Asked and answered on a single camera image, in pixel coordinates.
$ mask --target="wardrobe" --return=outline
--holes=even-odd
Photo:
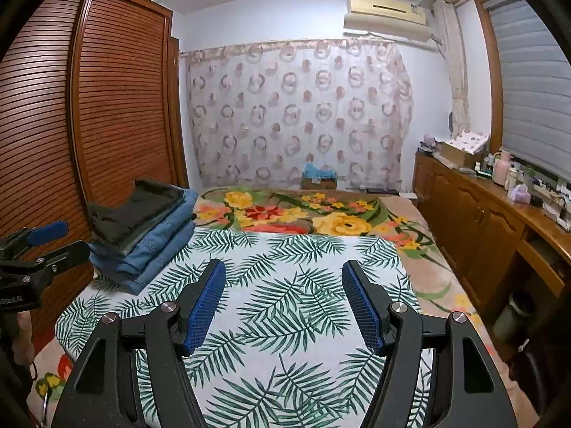
[[[172,12],[149,0],[45,0],[0,62],[0,237],[65,220],[89,240],[89,201],[116,207],[136,178],[187,187]],[[54,278],[34,334],[91,281]]]

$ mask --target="trash can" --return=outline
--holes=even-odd
[[[509,295],[506,307],[494,323],[493,330],[496,338],[509,341],[520,331],[535,310],[531,295],[522,289],[517,289]]]

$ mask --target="leaf-patterned mat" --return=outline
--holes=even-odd
[[[204,345],[185,361],[208,424],[359,426],[384,359],[365,347],[341,285],[343,263],[359,260],[394,300],[420,311],[394,245],[382,238],[198,228],[139,296],[93,281],[58,319],[58,341],[77,359],[102,314],[132,317],[175,299],[212,257],[226,264],[226,289]],[[422,426],[430,354],[423,351],[408,426]],[[137,366],[146,421],[159,426],[143,351]]]

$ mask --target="gray roller blind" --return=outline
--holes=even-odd
[[[504,88],[502,148],[571,181],[571,65],[525,0],[490,0]]]

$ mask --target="cardboard box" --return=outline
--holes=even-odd
[[[334,178],[321,178],[319,183],[313,183],[310,178],[302,178],[302,190],[335,190],[337,180]]]
[[[440,154],[458,167],[467,167],[473,169],[476,163],[482,160],[482,152],[470,154],[461,149],[451,147],[447,143],[440,144]]]

